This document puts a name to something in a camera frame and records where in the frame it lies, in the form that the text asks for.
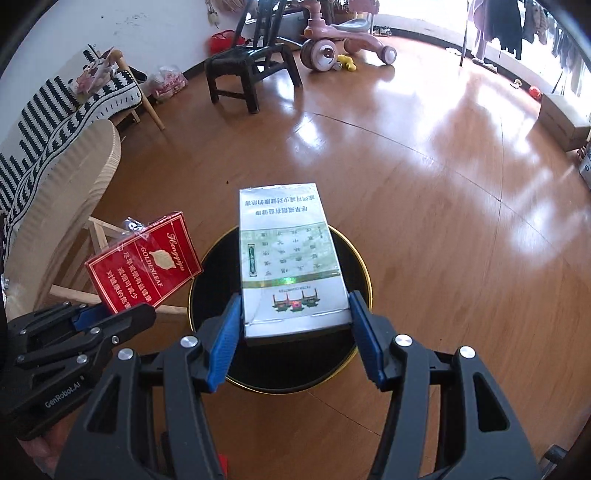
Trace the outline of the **left hand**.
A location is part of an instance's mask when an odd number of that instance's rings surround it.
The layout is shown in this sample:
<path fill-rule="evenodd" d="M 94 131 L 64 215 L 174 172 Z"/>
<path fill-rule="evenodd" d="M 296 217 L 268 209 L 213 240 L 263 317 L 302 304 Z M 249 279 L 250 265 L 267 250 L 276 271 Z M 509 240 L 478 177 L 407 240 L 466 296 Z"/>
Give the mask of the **left hand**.
<path fill-rule="evenodd" d="M 54 478 L 55 469 L 74 421 L 74 415 L 68 415 L 41 436 L 28 441 L 19 440 L 24 452 L 50 478 Z"/>

